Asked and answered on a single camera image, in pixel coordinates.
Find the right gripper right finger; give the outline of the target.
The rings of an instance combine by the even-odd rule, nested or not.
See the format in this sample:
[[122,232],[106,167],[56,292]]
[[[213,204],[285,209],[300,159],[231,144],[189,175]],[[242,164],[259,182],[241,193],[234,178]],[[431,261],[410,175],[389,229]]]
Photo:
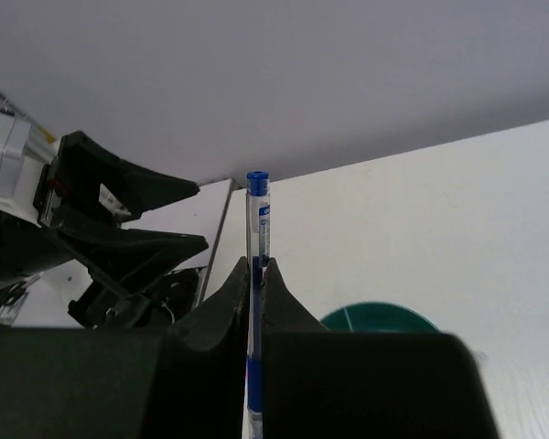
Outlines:
[[264,437],[497,438],[473,355],[448,333],[346,333],[263,280]]

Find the blue pen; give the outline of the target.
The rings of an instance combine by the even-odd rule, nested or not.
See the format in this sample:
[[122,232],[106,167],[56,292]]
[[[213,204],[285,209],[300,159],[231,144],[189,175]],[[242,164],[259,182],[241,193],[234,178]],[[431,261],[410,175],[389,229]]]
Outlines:
[[246,176],[246,250],[250,267],[250,315],[247,353],[249,437],[263,438],[262,283],[270,259],[269,174]]

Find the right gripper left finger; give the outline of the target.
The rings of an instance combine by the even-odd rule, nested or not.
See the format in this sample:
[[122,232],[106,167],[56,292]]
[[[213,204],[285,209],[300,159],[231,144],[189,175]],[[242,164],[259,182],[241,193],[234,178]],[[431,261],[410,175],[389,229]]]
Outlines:
[[249,266],[160,329],[0,328],[0,438],[238,438]]

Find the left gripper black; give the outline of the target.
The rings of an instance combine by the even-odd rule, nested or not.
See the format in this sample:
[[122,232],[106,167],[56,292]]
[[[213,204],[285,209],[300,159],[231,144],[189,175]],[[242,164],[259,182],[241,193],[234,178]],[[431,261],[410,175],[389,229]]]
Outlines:
[[43,167],[38,221],[0,210],[0,291],[75,260],[92,278],[68,312],[83,327],[143,327],[170,294],[170,272],[208,249],[199,235],[124,228],[199,193],[193,181],[114,155],[77,131]]

